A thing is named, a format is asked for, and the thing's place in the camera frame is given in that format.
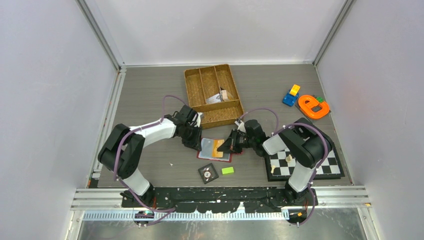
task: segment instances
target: table surface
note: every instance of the table surface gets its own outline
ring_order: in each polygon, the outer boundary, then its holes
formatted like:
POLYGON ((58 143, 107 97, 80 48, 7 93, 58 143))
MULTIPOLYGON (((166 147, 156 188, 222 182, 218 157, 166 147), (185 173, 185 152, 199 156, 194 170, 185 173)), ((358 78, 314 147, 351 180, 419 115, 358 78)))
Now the table surface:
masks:
MULTIPOLYGON (((159 119, 162 115, 162 98, 175 95, 188 102, 184 70, 196 66, 130 67, 116 110, 114 125, 144 125, 159 119)), ((296 107, 282 103, 282 99, 293 84, 300 86, 301 95, 324 96, 317 73, 312 65, 232 65, 230 66, 244 111, 258 107, 273 109, 279 117, 279 127, 293 123, 303 117, 296 107)), ((181 109, 181 103, 173 98, 165 102, 165 114, 181 109)), ((276 127, 276 118, 264 110, 249 113, 244 120, 256 119, 263 130, 270 135, 276 127)), ((340 148, 330 115, 313 122, 329 135, 335 143, 346 177, 331 180, 316 180, 314 186, 350 185, 345 159, 340 148)), ((205 129, 202 137, 226 139, 234 125, 205 129)), ((156 187, 260 187, 284 186, 283 181, 269 182, 264 159, 252 149, 242 155, 233 155, 232 162, 219 162, 196 158, 197 152, 184 147, 181 139, 164 139, 152 144, 141 154, 139 170, 156 187), (213 163, 220 173, 222 168, 233 167, 234 174, 222 176, 204 184, 198 169, 213 163)), ((112 173, 103 167, 98 187, 121 187, 113 182, 112 173)))

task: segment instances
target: wooden tray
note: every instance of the wooden tray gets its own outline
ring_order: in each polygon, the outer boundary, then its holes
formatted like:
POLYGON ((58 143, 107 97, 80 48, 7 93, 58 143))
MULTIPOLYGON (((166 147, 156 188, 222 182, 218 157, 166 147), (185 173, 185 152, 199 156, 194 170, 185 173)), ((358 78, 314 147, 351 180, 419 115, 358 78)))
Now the wooden tray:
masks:
POLYGON ((228 64, 188 69, 184 71, 188 105, 203 113, 204 129, 231 125, 243 113, 243 106, 228 64), (227 90, 233 100, 206 104, 206 99, 227 90))

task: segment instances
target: checkered board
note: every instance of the checkered board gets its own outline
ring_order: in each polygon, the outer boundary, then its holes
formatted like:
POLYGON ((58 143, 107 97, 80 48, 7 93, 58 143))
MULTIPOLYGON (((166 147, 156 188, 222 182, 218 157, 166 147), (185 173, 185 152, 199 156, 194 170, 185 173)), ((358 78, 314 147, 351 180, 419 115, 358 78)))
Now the checkered board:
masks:
MULTIPOLYGON (((286 157, 291 154, 289 149, 277 152, 270 157, 265 158, 266 175, 268 181, 286 181, 290 178, 296 166, 296 159, 293 158, 290 162, 286 161, 286 157), (271 166, 274 165, 274 172, 271 174, 271 166)), ((329 152, 327 158, 319 167, 315 179, 340 179, 344 177, 342 165, 340 163, 337 152, 333 149, 329 152)))

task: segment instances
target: green block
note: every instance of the green block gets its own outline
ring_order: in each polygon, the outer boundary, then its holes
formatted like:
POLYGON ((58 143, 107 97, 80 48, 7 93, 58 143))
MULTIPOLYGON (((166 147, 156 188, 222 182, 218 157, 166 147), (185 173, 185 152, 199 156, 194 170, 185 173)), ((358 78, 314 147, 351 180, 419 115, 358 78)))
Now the green block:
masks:
POLYGON ((324 99, 323 99, 322 97, 320 97, 320 96, 317 96, 315 99, 316 99, 319 103, 324 102, 324 99))
POLYGON ((234 173, 234 168, 232 166, 225 167, 222 169, 222 175, 233 174, 233 173, 234 173))

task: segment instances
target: white wall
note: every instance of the white wall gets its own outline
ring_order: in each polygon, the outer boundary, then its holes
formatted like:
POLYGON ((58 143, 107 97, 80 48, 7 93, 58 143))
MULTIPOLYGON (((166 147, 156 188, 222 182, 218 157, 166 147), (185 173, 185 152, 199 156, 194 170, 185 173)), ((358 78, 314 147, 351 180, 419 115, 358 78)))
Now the white wall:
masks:
POLYGON ((386 239, 423 239, 424 1, 356 1, 318 66, 386 239))
POLYGON ((127 65, 312 62, 344 3, 92 1, 127 65))
POLYGON ((0 239, 60 240, 116 72, 74 0, 0 3, 0 239))

